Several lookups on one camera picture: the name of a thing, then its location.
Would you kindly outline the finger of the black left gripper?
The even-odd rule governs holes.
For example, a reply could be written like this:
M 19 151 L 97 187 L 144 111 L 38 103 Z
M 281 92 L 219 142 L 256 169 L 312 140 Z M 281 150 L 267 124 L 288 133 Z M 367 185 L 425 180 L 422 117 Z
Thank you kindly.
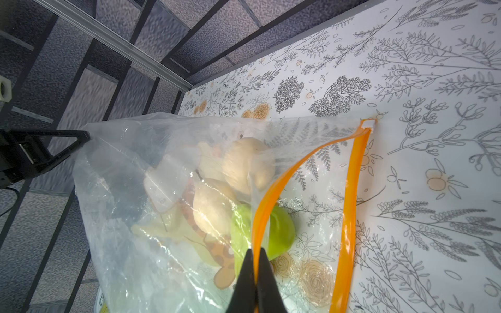
M 43 138 L 75 138 L 76 141 L 52 155 Z M 61 164 L 90 141 L 84 130 L 1 130 L 1 187 L 38 177 Z

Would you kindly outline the clear zip-top bag orange seal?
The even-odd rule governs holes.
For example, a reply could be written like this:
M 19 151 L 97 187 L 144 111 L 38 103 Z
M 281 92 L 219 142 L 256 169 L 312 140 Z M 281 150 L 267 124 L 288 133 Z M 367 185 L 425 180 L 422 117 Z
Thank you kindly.
M 73 168 L 98 312 L 345 312 L 373 119 L 90 123 Z

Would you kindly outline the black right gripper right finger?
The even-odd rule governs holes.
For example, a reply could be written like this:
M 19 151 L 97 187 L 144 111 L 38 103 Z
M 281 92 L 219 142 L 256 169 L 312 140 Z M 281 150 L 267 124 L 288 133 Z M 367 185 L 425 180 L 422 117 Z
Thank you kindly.
M 266 251 L 261 248 L 257 274 L 257 310 L 259 313 L 287 313 Z

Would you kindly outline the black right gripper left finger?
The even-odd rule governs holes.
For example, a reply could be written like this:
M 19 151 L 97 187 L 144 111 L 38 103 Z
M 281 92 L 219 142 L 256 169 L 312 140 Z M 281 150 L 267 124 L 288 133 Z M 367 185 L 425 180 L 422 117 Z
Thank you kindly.
M 257 307 L 253 251 L 248 249 L 226 313 L 253 313 Z

